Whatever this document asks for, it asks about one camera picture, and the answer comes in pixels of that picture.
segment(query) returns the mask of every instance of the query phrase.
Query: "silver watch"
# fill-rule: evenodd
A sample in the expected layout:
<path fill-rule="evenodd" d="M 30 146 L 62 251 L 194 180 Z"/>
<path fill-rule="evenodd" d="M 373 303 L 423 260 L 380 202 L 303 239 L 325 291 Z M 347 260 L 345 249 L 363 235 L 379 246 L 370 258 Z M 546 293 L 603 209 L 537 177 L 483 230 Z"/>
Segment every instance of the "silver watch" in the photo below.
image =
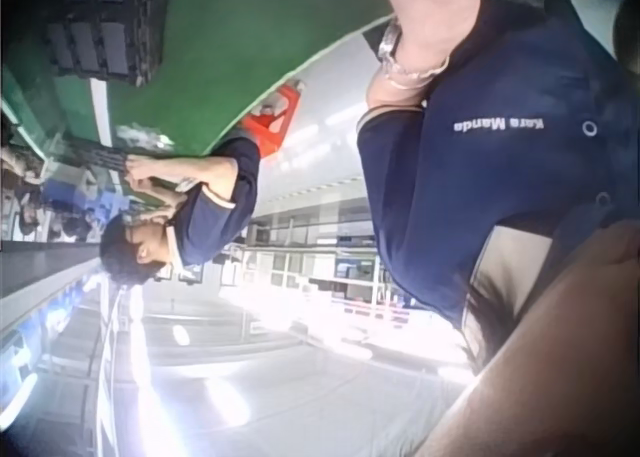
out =
<path fill-rule="evenodd" d="M 444 63 L 437 69 L 431 69 L 423 72 L 409 72 L 402 65 L 398 63 L 395 59 L 396 50 L 398 48 L 398 43 L 400 42 L 400 37 L 402 36 L 402 28 L 398 23 L 397 18 L 393 18 L 387 27 L 387 30 L 382 37 L 382 42 L 380 42 L 380 47 L 378 48 L 378 58 L 382 62 L 382 68 L 385 74 L 385 77 L 395 84 L 396 87 L 406 88 L 406 89 L 414 89 L 419 88 L 426 85 L 431 79 L 433 79 L 436 75 L 441 74 L 445 71 L 447 66 L 449 65 L 449 57 L 446 58 Z M 400 85 L 393 80 L 391 77 L 392 74 L 401 75 L 408 80 L 414 81 L 416 83 L 415 86 L 404 86 Z"/>

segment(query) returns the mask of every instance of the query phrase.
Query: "navy polo shirt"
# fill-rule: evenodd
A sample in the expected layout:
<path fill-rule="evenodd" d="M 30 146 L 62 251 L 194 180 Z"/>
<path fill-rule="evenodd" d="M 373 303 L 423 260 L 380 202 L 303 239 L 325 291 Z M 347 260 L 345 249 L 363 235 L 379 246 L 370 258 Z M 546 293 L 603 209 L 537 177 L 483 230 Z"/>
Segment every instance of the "navy polo shirt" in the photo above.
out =
<path fill-rule="evenodd" d="M 460 326 L 463 282 L 496 224 L 596 202 L 637 215 L 639 105 L 581 25 L 484 1 L 426 109 L 389 111 L 359 131 L 377 245 L 396 282 Z"/>
<path fill-rule="evenodd" d="M 170 221 L 175 229 L 178 253 L 184 266 L 207 262 L 247 226 L 256 205 L 260 152 L 250 139 L 239 137 L 225 142 L 211 155 L 232 157 L 238 162 L 233 188 L 233 208 L 223 207 L 198 184 L 187 192 L 187 200 Z"/>

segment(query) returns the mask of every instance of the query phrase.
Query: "shirt button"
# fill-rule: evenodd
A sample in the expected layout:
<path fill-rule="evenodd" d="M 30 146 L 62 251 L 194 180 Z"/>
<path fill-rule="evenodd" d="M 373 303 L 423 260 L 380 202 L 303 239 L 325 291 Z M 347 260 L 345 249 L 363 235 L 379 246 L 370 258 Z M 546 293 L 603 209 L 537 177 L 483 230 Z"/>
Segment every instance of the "shirt button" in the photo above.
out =
<path fill-rule="evenodd" d="M 582 124 L 582 132 L 584 132 L 584 135 L 587 137 L 595 137 L 598 134 L 598 126 L 595 122 L 587 120 Z"/>
<path fill-rule="evenodd" d="M 611 203 L 611 196 L 606 192 L 600 192 L 596 196 L 596 204 L 598 204 L 600 207 L 606 207 L 610 203 Z"/>

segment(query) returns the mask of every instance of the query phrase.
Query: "shirt collar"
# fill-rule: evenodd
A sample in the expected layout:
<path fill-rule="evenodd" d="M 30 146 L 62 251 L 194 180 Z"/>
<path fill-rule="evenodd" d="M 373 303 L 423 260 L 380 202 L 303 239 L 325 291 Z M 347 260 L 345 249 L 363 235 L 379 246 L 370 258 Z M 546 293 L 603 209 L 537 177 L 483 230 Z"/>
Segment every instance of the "shirt collar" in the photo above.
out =
<path fill-rule="evenodd" d="M 167 243 L 169 245 L 169 258 L 174 269 L 178 272 L 184 270 L 184 264 L 178 250 L 178 240 L 176 239 L 176 230 L 173 226 L 167 226 Z"/>

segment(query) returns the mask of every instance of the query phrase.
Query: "person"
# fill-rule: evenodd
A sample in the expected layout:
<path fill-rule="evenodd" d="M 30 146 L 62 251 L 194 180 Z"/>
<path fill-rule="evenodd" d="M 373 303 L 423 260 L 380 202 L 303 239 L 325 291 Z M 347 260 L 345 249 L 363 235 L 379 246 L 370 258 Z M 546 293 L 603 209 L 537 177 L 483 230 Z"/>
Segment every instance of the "person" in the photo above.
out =
<path fill-rule="evenodd" d="M 415 457 L 640 455 L 640 221 L 596 231 Z"/>
<path fill-rule="evenodd" d="M 640 216 L 640 100 L 568 0 L 390 2 L 358 126 L 376 244 L 478 372 L 569 253 Z"/>
<path fill-rule="evenodd" d="M 258 146 L 240 130 L 232 131 L 207 157 L 129 156 L 127 180 L 132 189 L 166 206 L 135 224 L 126 224 L 122 215 L 107 224 L 100 258 L 112 280 L 140 285 L 166 264 L 180 271 L 211 260 L 249 222 L 259 163 Z M 197 184 L 181 194 L 152 184 L 150 177 L 189 178 Z M 159 214 L 166 219 L 158 222 Z"/>

